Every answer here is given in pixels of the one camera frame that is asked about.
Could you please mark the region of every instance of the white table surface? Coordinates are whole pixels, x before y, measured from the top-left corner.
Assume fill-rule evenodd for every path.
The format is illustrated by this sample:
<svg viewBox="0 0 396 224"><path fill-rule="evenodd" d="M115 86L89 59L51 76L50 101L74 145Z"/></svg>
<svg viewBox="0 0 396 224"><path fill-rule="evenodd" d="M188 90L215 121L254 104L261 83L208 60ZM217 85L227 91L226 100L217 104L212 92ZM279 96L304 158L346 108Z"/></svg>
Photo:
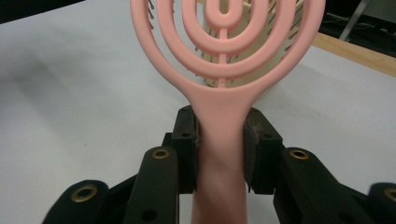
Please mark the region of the white table surface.
<svg viewBox="0 0 396 224"><path fill-rule="evenodd" d="M396 182L396 78L312 47L256 104L287 147L367 193ZM0 25L0 223L40 223L69 186L137 173L187 100L153 69L129 2L86 1ZM181 197L189 223L191 196ZM278 223L248 196L250 223Z"/></svg>

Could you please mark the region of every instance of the metal grommet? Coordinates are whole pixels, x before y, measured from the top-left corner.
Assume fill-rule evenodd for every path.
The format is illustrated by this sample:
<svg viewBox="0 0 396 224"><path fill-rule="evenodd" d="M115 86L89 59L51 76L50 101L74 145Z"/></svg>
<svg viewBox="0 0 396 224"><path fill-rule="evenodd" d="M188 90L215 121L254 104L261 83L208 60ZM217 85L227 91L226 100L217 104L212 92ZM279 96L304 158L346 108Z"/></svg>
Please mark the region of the metal grommet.
<svg viewBox="0 0 396 224"><path fill-rule="evenodd" d="M384 189L384 193L388 198L396 202L396 189Z"/></svg>
<svg viewBox="0 0 396 224"><path fill-rule="evenodd" d="M298 159L298 160L308 160L308 158L309 158L309 154L308 153L306 153L306 152L304 152L302 150L299 150L299 149L292 150L290 152L290 155L292 157L294 157L295 159Z"/></svg>
<svg viewBox="0 0 396 224"><path fill-rule="evenodd" d="M72 194L72 201L75 203L83 203L91 199L98 192L98 188L95 185L89 184L84 185L79 189L76 189Z"/></svg>
<svg viewBox="0 0 396 224"><path fill-rule="evenodd" d="M157 149L155 151L152 152L152 157L154 157L155 159L164 159L166 157L169 156L169 151L167 149Z"/></svg>

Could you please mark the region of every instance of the wooden edge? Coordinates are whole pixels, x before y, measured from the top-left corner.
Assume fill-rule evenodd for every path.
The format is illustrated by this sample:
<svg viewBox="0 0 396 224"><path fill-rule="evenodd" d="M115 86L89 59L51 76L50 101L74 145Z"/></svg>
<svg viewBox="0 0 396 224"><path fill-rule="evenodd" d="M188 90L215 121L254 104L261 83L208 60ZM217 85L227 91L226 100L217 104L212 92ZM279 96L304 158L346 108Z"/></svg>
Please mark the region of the wooden edge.
<svg viewBox="0 0 396 224"><path fill-rule="evenodd" d="M396 58L324 34L318 34L313 45L355 63L396 77Z"/></svg>

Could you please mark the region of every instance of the hairbrush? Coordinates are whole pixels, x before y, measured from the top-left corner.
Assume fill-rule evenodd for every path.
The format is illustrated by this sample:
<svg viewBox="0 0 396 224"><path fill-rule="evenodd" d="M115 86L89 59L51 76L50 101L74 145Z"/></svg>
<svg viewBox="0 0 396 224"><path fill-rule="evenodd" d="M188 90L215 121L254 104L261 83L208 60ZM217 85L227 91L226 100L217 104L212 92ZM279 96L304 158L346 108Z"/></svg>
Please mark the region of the hairbrush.
<svg viewBox="0 0 396 224"><path fill-rule="evenodd" d="M179 89L191 103L199 120L201 145L198 149L198 186L193 195L191 223L248 223L246 184L243 164L243 126L256 99L282 79L304 56L318 31L324 0L304 0L296 25L296 0L206 0L203 29L197 19L197 1L181 1L183 28L191 43L183 42L174 18L174 0L131 0L134 29L142 49L158 72ZM243 31L232 35L241 24L248 4L248 22ZM158 27L150 20L157 19ZM242 60L243 54L260 38L262 29L272 27L264 43ZM154 30L161 31L155 35ZM163 38L174 57L198 77L215 80L216 88L197 83L177 70L163 56L157 42ZM244 78L268 63L285 40L294 39L283 48L284 55L271 69L249 83L230 87L227 82ZM208 60L210 55L216 60Z"/></svg>

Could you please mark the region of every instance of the screw hole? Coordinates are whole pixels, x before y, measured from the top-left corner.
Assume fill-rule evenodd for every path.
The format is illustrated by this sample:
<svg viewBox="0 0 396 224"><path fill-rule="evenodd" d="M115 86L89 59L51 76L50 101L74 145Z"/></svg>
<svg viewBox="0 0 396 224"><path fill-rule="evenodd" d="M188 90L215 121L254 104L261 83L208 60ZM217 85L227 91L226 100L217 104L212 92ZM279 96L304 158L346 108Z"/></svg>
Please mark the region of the screw hole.
<svg viewBox="0 0 396 224"><path fill-rule="evenodd" d="M85 185L76 189L72 194L72 201L75 203L83 203L91 199L97 193L98 188L95 185Z"/></svg>
<svg viewBox="0 0 396 224"><path fill-rule="evenodd" d="M157 149L152 153L152 157L155 159L164 159L169 156L169 151L166 149Z"/></svg>
<svg viewBox="0 0 396 224"><path fill-rule="evenodd" d="M355 219L348 213L339 212L338 217L345 223L355 223Z"/></svg>
<svg viewBox="0 0 396 224"><path fill-rule="evenodd" d="M291 151L290 155L298 160L307 160L309 158L308 153L298 149L294 149L293 151Z"/></svg>
<svg viewBox="0 0 396 224"><path fill-rule="evenodd" d="M155 210L149 209L142 213L142 220L143 221L153 221L157 218L157 212Z"/></svg>
<svg viewBox="0 0 396 224"><path fill-rule="evenodd" d="M385 195L394 202L396 202L396 189L385 189Z"/></svg>

